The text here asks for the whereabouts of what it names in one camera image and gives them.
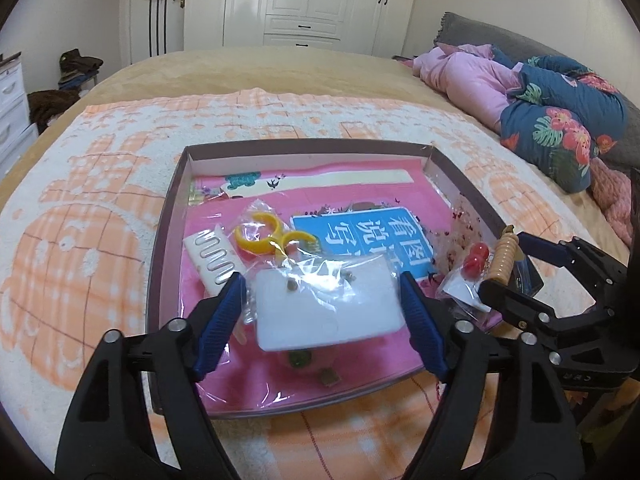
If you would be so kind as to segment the white wardrobe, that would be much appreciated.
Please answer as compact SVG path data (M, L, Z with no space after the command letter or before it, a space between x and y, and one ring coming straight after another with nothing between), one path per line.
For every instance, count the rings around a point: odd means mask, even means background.
M275 46L392 58L414 0L186 0L183 47Z

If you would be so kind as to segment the dark clothes pile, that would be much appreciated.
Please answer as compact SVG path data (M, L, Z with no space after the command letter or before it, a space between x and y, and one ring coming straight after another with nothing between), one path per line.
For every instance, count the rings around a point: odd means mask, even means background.
M77 90L42 90L27 95L29 119L43 133L52 118L58 117L79 100Z

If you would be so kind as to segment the pink pompom hair clip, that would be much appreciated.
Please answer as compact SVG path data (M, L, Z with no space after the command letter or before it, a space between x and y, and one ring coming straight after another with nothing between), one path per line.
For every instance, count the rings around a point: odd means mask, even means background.
M277 378L297 389L333 388L342 381L337 346L286 350L278 353Z

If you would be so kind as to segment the white drawer cabinet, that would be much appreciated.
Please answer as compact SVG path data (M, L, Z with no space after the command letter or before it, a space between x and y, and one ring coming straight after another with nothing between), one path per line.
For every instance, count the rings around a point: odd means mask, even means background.
M24 85L22 54L1 61L0 73L0 178L4 179L38 138L30 120Z

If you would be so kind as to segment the blue floral quilt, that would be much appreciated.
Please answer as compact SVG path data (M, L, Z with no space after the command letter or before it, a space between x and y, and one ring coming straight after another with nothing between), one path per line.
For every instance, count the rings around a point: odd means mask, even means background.
M563 191L589 188L590 162L623 139L627 105L607 80L564 55L514 62L496 46L495 60L521 63L522 88L501 114L500 142Z

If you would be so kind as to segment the red ball earrings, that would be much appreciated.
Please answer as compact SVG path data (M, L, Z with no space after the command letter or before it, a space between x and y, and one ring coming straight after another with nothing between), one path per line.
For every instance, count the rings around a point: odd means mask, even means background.
M473 244L462 259L462 263L453 268L439 284L437 299L450 299L458 307L473 314L489 314L491 307L480 300L480 283L486 278L492 250L483 243Z

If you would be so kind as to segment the white hair clip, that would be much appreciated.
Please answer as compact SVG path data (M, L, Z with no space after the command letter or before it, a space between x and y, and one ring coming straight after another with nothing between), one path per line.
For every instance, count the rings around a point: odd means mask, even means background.
M220 224L187 236L183 247L209 297L217 296L233 273L246 273L244 262Z

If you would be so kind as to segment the sheer polka dot bow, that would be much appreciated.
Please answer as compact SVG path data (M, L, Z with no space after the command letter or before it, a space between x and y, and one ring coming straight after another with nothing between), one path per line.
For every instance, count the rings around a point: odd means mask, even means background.
M433 271L431 283L439 284L444 277L462 263L471 247L486 240L485 223L471 202L461 193L449 196L432 179L436 200L422 223L423 232L432 248Z

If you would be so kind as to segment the white door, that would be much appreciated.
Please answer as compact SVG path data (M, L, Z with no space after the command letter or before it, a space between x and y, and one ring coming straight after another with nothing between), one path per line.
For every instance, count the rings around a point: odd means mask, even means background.
M119 0L122 65L183 50L184 0Z

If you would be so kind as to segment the pink knitted cloth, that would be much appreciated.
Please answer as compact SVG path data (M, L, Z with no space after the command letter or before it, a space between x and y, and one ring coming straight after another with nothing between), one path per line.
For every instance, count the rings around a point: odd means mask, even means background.
M591 195L616 235L628 248L632 244L631 180L608 168L600 158L590 162Z

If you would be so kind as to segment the beige bed cover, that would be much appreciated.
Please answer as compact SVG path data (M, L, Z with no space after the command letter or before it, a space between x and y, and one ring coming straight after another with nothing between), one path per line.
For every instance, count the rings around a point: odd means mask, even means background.
M90 105L194 94L228 94L259 88L275 94L352 96L421 104L458 114L492 142L498 136L444 96L386 58L294 47L240 47L169 53L129 65L100 82L32 144L1 181L5 204L26 174Z

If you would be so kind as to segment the white earring card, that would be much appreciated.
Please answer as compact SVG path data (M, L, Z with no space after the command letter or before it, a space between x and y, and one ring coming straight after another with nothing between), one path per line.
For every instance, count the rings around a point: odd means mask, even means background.
M398 274L384 254L265 259L246 282L242 322L265 352L339 346L405 326Z

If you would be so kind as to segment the yellow hoop earrings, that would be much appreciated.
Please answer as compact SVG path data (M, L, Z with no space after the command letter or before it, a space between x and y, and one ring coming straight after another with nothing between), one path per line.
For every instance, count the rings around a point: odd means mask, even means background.
M292 229L276 211L262 200L253 200L242 212L233 229L237 248L256 257L288 258L288 251L299 245L317 248L318 238Z

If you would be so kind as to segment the orange white patterned blanket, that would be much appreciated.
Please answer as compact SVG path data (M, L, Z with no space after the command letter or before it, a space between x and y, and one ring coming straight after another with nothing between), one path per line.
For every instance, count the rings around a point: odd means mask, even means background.
M274 139L433 143L506 223L548 240L604 248L608 225L499 145L473 118L419 86L408 99L242 90L79 104L21 160L1 211L1 404L48 468L73 390L112 327L144 332L146 284L169 181L191 144ZM399 479L435 411L426 373L332 408L214 422L243 479Z

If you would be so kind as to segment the clothes on stool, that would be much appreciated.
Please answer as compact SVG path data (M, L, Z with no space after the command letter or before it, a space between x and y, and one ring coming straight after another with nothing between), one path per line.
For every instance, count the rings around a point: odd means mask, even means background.
M94 56L82 55L78 49L61 54L58 61L61 77L58 80L60 90L79 90L88 81L98 83L103 61Z

